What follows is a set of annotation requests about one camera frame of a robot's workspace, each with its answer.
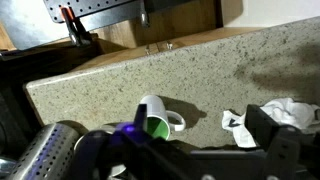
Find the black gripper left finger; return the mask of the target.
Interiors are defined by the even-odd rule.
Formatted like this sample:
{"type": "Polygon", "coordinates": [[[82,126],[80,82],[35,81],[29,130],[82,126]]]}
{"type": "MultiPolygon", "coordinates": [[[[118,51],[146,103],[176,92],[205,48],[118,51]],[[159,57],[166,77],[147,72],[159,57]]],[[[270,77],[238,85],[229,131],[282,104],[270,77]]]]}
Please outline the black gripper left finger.
{"type": "Polygon", "coordinates": [[[143,129],[144,121],[147,118],[147,105],[139,104],[134,118],[135,136],[144,137],[146,132],[143,129]]]}

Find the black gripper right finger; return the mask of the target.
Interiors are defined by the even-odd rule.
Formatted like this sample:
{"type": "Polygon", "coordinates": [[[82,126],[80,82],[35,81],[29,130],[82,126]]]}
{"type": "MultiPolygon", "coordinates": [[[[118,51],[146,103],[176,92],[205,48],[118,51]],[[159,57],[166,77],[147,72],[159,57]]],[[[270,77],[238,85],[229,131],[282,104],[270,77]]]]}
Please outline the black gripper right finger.
{"type": "Polygon", "coordinates": [[[262,149],[268,149],[274,140],[288,140],[284,125],[279,125],[254,104],[247,106],[245,127],[262,149]]]}

